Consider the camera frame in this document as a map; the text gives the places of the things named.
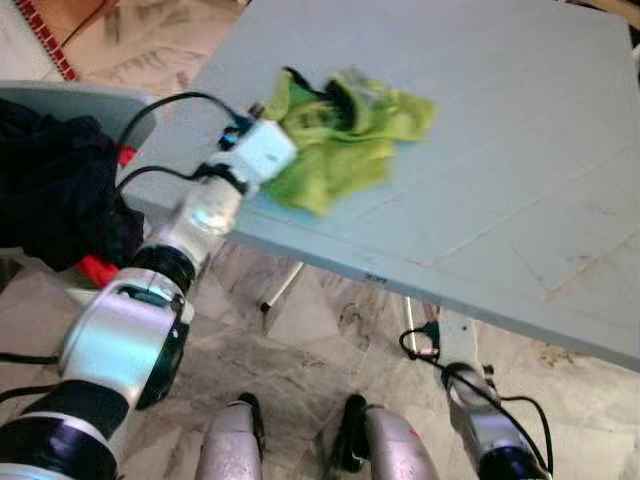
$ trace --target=floor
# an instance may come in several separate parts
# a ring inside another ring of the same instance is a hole
[[[158,96],[186,88],[242,12],[233,0],[120,3],[67,54],[86,81]],[[289,264],[230,243],[218,251],[194,296],[197,317],[174,387],[135,422],[126,478],[192,479],[209,419],[243,391],[263,405],[266,480],[335,478],[325,464],[352,392],[404,415],[441,478],[474,478],[434,372],[397,347],[401,298],[307,266],[265,318],[256,303]],[[52,280],[21,271],[0,295],[0,350],[54,352],[79,310]],[[485,324],[477,331],[480,358],[494,365],[498,390],[534,396],[547,411],[556,478],[640,478],[637,374]],[[0,365],[3,389],[55,381],[50,367]],[[0,422],[27,402],[4,403]],[[526,406],[512,411],[542,442],[535,413]]]

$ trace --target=dark fabric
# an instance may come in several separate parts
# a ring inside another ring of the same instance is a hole
[[[59,122],[0,99],[0,246],[56,271],[87,254],[126,263],[142,214],[115,193],[116,154],[93,117]]]

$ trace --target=table top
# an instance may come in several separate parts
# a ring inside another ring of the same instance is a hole
[[[390,181],[326,218],[246,202],[230,238],[640,370],[640,95],[625,22],[530,0],[256,1],[196,78],[237,108],[278,69],[343,67],[435,100]],[[183,103],[137,166],[191,172],[226,119]],[[188,185],[126,197],[168,213]]]

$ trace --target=green towel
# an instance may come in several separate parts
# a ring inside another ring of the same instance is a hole
[[[298,155],[267,191],[281,205],[325,215],[336,199],[387,180],[395,142],[422,139],[434,116],[433,102],[354,68],[333,75],[323,92],[283,69],[263,117],[280,124]]]

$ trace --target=wire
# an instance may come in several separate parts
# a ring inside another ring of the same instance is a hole
[[[422,328],[416,328],[416,329],[413,329],[413,330],[407,330],[402,335],[400,335],[400,338],[398,339],[398,342],[400,343],[400,347],[402,347],[402,349],[409,356],[409,358],[411,358],[411,359],[420,359],[423,362],[428,363],[432,367],[435,367],[435,368],[437,368],[438,370],[440,370],[442,372],[446,371],[447,375],[451,376],[452,378],[455,378],[457,381],[459,381],[461,383],[464,383],[474,393],[476,393],[477,395],[480,395],[483,399],[485,399],[487,402],[489,402],[493,408],[498,410],[498,412],[500,412],[502,415],[507,417],[509,419],[509,421],[511,421],[513,426],[518,430],[518,432],[524,437],[524,439],[527,441],[527,443],[531,447],[531,450],[533,451],[533,454],[536,457],[536,460],[538,461],[538,463],[545,470],[547,470],[550,475],[553,475],[553,447],[552,447],[552,444],[551,444],[551,431],[549,430],[549,422],[547,421],[547,417],[546,417],[546,415],[544,413],[544,410],[542,410],[542,407],[540,407],[540,405],[535,400],[533,400],[533,399],[531,399],[529,397],[506,397],[507,398],[506,401],[517,401],[517,400],[529,401],[529,402],[533,403],[533,405],[536,407],[536,410],[538,410],[538,414],[540,415],[540,419],[542,421],[542,425],[543,425],[543,429],[544,429],[544,435],[545,435],[545,443],[546,443],[546,446],[547,446],[547,461],[546,462],[544,461],[544,458],[542,458],[542,454],[540,453],[540,450],[538,449],[538,446],[533,441],[531,436],[527,433],[527,431],[524,429],[524,427],[520,424],[520,422],[518,422],[513,417],[513,415],[511,415],[507,410],[505,410],[498,402],[496,402],[493,398],[491,398],[489,395],[487,395],[485,392],[483,392],[477,386],[475,386],[474,384],[472,384],[471,382],[466,380],[461,375],[458,375],[456,372],[449,371],[446,367],[443,367],[442,365],[440,365],[439,363],[436,363],[434,360],[431,360],[430,358],[424,357],[424,356],[420,355],[417,352],[411,351],[404,344],[404,339],[407,337],[407,335],[410,335],[412,333],[422,333],[422,331],[423,331]]]
[[[100,5],[98,5],[84,20],[82,20],[82,22],[80,22],[78,24],[78,26],[76,28],[73,29],[73,31],[67,35],[67,38],[65,38],[61,43],[60,43],[60,47],[65,47],[67,45],[67,43],[69,43],[69,41],[75,37],[76,33],[78,33],[82,28],[84,28],[92,19],[93,17],[95,17],[97,15],[97,13],[102,10],[102,8],[104,6],[107,5],[107,0],[102,0],[102,2],[100,3]]]
[[[229,105],[227,105],[225,102],[223,102],[222,100],[220,100],[218,97],[214,95],[209,95],[208,93],[203,93],[203,92],[183,92],[183,93],[178,93],[176,95],[171,95],[169,97],[158,100],[157,102],[151,103],[146,107],[144,107],[142,110],[140,110],[138,113],[136,113],[133,116],[133,118],[129,121],[129,123],[127,123],[125,128],[122,130],[122,133],[118,138],[117,145],[119,147],[125,146],[129,141],[131,132],[136,127],[136,125],[138,125],[138,123],[140,123],[140,121],[145,116],[147,116],[149,113],[151,113],[155,109],[160,108],[164,105],[167,105],[168,103],[177,102],[179,100],[185,100],[188,98],[202,98],[216,104],[218,107],[224,110],[224,112],[226,112],[227,115],[229,115],[229,117],[231,117],[231,119],[234,121],[234,123],[238,127],[238,130],[240,133],[246,132],[253,123],[247,117],[240,115],[233,108],[231,108]],[[148,173],[148,172],[167,173],[169,175],[182,178],[183,180],[195,180],[197,178],[195,176],[196,175],[195,172],[191,175],[185,175],[183,173],[178,172],[177,170],[173,170],[168,167],[162,167],[160,165],[150,165],[147,167],[138,168],[137,170],[134,170],[129,175],[124,177],[116,187],[116,194],[122,193],[122,190],[124,189],[124,187],[126,187],[127,184],[130,183],[133,179],[135,179],[139,175],[142,175],[143,173]]]
[[[40,395],[53,390],[57,385],[40,385],[36,387],[21,387],[12,390],[6,390],[0,393],[0,403],[15,397],[23,397],[25,395]]]
[[[18,353],[0,352],[0,362],[23,363],[26,365],[55,365],[59,357],[38,357],[34,355],[20,355]]]

